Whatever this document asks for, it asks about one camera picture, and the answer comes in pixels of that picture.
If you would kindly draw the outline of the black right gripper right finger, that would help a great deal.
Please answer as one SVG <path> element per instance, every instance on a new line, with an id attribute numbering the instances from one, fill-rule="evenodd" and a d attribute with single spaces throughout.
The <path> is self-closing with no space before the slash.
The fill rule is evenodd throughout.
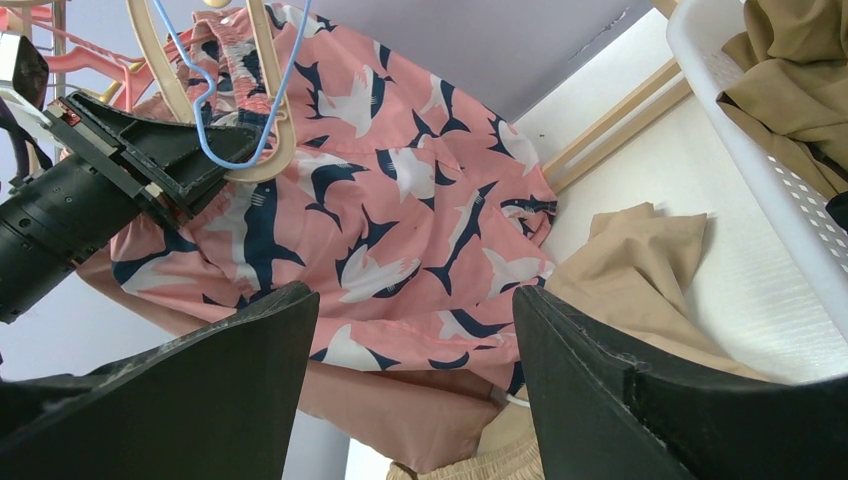
<path id="1" fill-rule="evenodd" d="M 549 479 L 843 479 L 845 377 L 783 385 L 660 350 L 537 286 L 512 302 Z"/>

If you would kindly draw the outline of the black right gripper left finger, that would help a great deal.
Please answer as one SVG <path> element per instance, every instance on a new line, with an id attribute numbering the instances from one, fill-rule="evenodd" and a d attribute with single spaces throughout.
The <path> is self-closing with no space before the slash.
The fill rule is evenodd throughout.
<path id="1" fill-rule="evenodd" d="M 92 372 L 3 382 L 5 479 L 279 479 L 319 296 L 291 283 Z"/>

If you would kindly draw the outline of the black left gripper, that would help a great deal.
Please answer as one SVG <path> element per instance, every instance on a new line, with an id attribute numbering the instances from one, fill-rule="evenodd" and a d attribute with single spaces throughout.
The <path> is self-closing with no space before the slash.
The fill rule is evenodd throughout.
<path id="1" fill-rule="evenodd" d="M 192 125 L 142 118 L 82 92 L 51 102 L 45 115 L 70 152 L 56 165 L 61 185 L 112 222 L 145 214 L 177 228 L 226 184 Z"/>

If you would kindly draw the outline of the blue hanger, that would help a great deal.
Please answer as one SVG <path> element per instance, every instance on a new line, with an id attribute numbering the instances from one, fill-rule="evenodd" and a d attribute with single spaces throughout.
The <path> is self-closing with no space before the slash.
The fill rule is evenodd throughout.
<path id="1" fill-rule="evenodd" d="M 167 8 L 146 1 L 159 42 L 178 34 Z M 205 41 L 180 51 L 172 63 L 191 102 L 192 124 L 207 158 L 233 182 L 258 183 L 280 174 L 294 159 L 296 132 L 287 86 L 313 21 L 312 2 L 302 6 L 248 1 L 231 10 L 210 2 L 189 28 Z M 227 160 L 212 143 L 215 127 L 246 127 L 256 139 L 244 158 Z"/>

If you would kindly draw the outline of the beige shorts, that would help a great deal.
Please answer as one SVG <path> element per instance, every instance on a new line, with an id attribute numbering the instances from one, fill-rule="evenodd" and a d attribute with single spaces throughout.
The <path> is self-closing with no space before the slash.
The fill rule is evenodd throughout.
<path id="1" fill-rule="evenodd" d="M 557 266 L 546 289 L 603 324 L 660 350 L 755 380 L 691 321 L 684 294 L 698 270 L 706 214 L 669 216 L 642 203 L 592 219 L 587 242 Z M 541 456 L 526 387 L 504 397 L 481 428 L 476 450 L 434 467 L 392 462 L 390 479 L 541 479 Z"/>

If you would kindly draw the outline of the white plastic basket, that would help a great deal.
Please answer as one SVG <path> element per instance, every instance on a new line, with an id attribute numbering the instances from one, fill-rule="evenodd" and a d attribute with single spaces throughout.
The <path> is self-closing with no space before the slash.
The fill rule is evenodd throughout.
<path id="1" fill-rule="evenodd" d="M 722 47 L 743 32 L 740 1 L 681 1 L 666 38 L 697 100 L 755 200 L 840 332 L 847 331 L 847 233 L 826 200 L 767 154 L 719 107 L 722 90 L 742 75 Z"/>

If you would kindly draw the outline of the brown shorts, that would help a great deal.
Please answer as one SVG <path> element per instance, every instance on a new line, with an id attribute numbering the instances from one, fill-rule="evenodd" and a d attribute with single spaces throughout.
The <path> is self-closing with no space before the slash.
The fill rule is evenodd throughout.
<path id="1" fill-rule="evenodd" d="M 722 48 L 743 74 L 717 104 L 825 199 L 846 192 L 846 2 L 747 1 L 743 15 Z"/>

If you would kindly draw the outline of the black shorts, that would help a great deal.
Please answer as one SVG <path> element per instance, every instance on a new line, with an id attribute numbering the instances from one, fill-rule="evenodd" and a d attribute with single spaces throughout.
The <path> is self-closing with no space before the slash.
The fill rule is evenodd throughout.
<path id="1" fill-rule="evenodd" d="M 842 192 L 831 198 L 826 204 L 826 211 L 834 222 L 845 232 L 848 231 L 848 192 Z"/>

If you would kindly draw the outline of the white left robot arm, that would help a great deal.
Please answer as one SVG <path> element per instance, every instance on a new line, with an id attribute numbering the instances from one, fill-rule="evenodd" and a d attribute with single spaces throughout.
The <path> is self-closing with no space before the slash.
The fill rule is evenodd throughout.
<path id="1" fill-rule="evenodd" d="M 45 112 L 69 155 L 14 181 L 1 205 L 1 320 L 16 321 L 139 215 L 176 229 L 223 188 L 194 126 L 74 92 Z"/>

